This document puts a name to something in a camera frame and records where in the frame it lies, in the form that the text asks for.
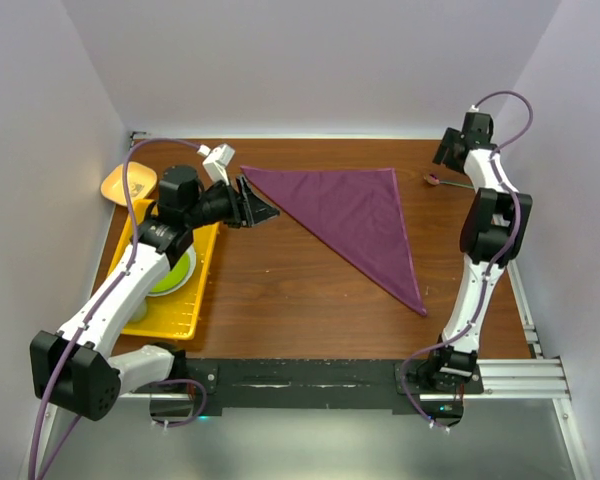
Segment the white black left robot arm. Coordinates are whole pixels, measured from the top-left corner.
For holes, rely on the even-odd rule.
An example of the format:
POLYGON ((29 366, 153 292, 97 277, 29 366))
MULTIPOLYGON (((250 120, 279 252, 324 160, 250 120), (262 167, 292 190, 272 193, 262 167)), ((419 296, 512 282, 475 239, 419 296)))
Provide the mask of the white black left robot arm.
POLYGON ((30 344, 35 395, 80 417, 98 421, 127 392, 156 384, 165 392, 187 380, 184 354, 154 344, 113 356, 121 331, 150 290, 192 246, 194 230, 218 222, 251 228, 279 215, 245 176, 205 188, 186 165, 168 168, 154 209, 132 225, 130 244, 94 296, 57 332, 39 332, 30 344))

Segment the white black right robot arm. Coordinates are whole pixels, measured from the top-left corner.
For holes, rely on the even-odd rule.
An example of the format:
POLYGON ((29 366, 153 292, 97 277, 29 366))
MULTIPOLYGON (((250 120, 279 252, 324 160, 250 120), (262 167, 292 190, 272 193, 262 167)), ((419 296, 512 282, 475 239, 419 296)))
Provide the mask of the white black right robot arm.
POLYGON ((451 317, 436 348, 417 369, 420 381, 446 393, 477 374, 480 334, 494 289, 520 251, 533 200, 519 192, 504 172, 491 142, 490 115, 472 109, 459 130, 449 128, 434 162, 465 174, 475 195, 459 241, 464 270, 451 317))

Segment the iridescent rainbow metal spoon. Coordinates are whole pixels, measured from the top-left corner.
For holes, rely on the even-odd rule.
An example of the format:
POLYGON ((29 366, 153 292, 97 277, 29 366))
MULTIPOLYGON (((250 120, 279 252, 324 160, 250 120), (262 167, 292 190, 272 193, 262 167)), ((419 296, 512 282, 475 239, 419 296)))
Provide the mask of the iridescent rainbow metal spoon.
POLYGON ((469 184, 448 181, 448 180, 442 180, 433 173, 428 173, 428 174, 424 175, 423 179, 427 184, 429 184, 431 186, 451 186, 451 187, 470 189, 470 190, 473 189, 473 187, 469 184))

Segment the purple cloth napkin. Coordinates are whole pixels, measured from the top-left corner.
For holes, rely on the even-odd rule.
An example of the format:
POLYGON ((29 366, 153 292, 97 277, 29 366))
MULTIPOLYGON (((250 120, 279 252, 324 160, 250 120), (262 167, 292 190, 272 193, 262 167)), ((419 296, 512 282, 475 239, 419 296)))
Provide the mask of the purple cloth napkin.
POLYGON ((396 172, 269 170, 248 181, 280 209, 402 304, 425 316, 396 172))

